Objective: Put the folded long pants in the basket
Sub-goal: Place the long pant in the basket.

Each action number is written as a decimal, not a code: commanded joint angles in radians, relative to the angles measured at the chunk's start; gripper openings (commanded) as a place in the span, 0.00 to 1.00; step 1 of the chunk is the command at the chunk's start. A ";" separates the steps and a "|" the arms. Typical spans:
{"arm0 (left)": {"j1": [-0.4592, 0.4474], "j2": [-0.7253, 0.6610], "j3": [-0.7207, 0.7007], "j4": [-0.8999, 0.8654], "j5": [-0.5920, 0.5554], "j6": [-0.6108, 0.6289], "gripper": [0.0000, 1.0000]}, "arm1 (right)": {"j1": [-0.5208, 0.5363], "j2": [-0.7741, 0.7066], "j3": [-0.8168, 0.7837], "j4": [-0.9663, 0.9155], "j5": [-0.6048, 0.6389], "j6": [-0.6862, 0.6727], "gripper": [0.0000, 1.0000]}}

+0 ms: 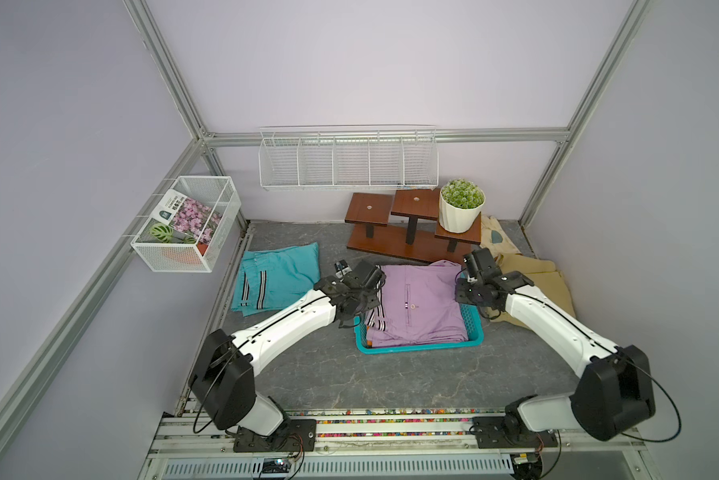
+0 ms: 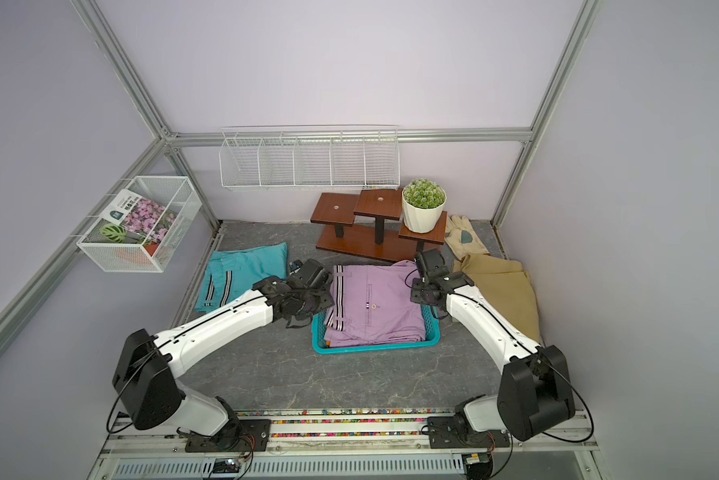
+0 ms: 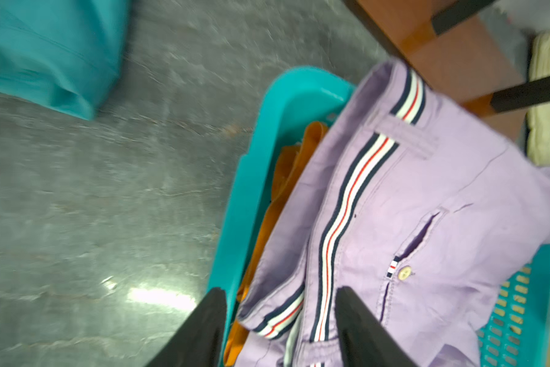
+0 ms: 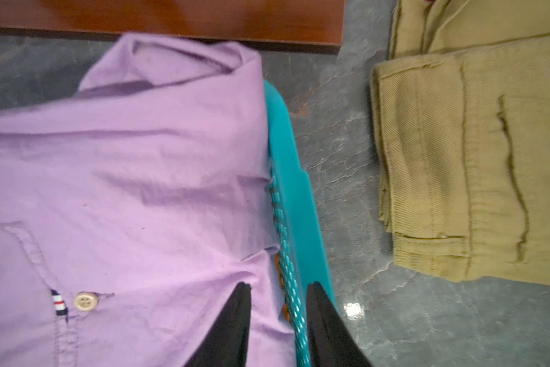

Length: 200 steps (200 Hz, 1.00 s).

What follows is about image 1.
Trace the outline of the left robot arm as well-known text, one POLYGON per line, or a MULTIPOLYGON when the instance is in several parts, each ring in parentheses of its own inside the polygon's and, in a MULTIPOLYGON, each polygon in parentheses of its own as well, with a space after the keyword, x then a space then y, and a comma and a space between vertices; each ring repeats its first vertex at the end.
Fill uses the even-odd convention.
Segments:
POLYGON ((208 422, 195 423, 193 432, 211 426, 224 431, 241 427, 270 437, 284 431, 289 416, 257 390, 257 377, 312 333, 334 323, 346 327, 379 308, 384 285, 383 269, 362 261, 319 280, 294 304, 252 327, 209 334, 189 380, 199 412, 207 414, 208 422))

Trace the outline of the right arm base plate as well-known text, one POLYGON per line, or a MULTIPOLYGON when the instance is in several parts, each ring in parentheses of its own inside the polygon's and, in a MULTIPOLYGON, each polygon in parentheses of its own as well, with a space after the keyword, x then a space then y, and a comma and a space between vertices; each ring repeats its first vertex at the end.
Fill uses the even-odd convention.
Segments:
POLYGON ((559 447, 559 439, 553 432, 533 432, 519 419, 509 416, 483 416, 473 418, 467 430, 475 436, 479 449, 531 449, 559 447))

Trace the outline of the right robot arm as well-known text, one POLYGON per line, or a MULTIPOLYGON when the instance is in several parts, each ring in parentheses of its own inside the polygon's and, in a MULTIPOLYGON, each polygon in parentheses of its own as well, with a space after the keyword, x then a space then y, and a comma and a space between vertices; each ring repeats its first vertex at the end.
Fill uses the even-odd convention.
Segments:
POLYGON ((499 424, 507 441, 549 430, 581 429, 609 441, 652 418, 657 411, 649 358, 639 348, 621 347, 557 306, 519 271, 501 272, 489 249, 463 258, 465 272, 455 300, 487 307, 523 322, 559 354, 579 378, 574 392, 531 395, 509 404, 499 424))

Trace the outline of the teal plastic basket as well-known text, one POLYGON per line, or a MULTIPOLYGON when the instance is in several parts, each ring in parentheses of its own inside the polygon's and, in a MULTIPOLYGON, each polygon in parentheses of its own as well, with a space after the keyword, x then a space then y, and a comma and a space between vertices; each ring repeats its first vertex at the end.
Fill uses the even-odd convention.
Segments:
POLYGON ((407 345, 397 347, 371 347, 371 345, 369 345, 369 342, 367 342, 367 327, 365 327, 365 324, 358 324, 354 328, 356 345, 359 351, 361 351, 361 353, 367 355, 437 351, 459 348, 471 348, 481 345, 483 343, 483 340, 485 339, 485 333, 483 333, 483 326, 481 326, 481 315, 479 315, 479 310, 477 310, 477 307, 473 305, 462 305, 461 317, 463 317, 463 323, 465 323, 465 330, 467 330, 467 341, 464 342, 407 345))

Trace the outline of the purple pants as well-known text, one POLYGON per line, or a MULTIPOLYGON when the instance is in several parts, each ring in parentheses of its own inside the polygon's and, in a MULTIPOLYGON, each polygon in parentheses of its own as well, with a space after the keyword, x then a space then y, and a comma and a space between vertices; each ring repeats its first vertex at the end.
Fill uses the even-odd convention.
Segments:
POLYGON ((455 301, 459 265, 441 260, 426 266, 384 265, 381 306, 367 325, 373 349, 461 343, 469 339, 455 301))

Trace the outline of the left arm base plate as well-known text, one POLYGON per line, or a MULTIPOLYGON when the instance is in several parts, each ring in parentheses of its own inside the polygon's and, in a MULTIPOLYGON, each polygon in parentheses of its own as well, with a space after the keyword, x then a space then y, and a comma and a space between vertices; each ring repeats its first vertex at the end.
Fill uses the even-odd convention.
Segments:
POLYGON ((288 419, 268 436, 239 427, 235 434, 234 451, 236 453, 312 452, 316 440, 316 420, 288 419))

